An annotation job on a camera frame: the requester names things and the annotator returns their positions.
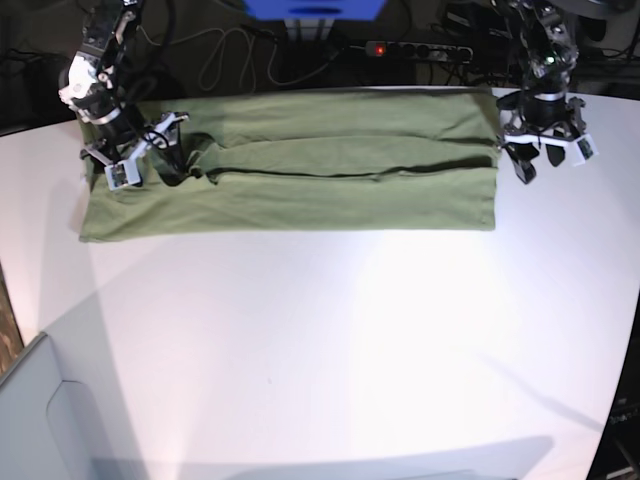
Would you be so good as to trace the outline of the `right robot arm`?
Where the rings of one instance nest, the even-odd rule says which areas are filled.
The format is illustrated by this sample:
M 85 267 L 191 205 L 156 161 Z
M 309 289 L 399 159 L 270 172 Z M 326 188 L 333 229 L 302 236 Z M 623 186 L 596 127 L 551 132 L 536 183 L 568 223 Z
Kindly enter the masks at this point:
M 138 162 L 151 153 L 165 183 L 179 184 L 188 174 L 180 125 L 189 119 L 166 112 L 144 117 L 138 103 L 151 93 L 153 74 L 173 40 L 176 5 L 165 3 L 167 26 L 161 43 L 139 67 L 128 59 L 129 46 L 141 24 L 143 1 L 100 1 L 83 26 L 83 39 L 62 79 L 59 97 L 92 131 L 79 157 L 102 173 L 112 191 L 143 184 Z

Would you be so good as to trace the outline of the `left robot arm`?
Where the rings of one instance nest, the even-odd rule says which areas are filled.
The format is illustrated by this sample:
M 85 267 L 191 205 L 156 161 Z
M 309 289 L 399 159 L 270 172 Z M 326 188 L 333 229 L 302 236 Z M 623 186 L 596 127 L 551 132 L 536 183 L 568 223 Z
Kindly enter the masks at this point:
M 536 177 L 533 160 L 542 150 L 560 165 L 566 149 L 586 134 L 585 102 L 568 96 L 579 52 L 567 15 L 548 1 L 496 1 L 510 38 L 518 43 L 520 88 L 496 100 L 510 114 L 502 127 L 501 148 L 516 176 L 527 185 Z

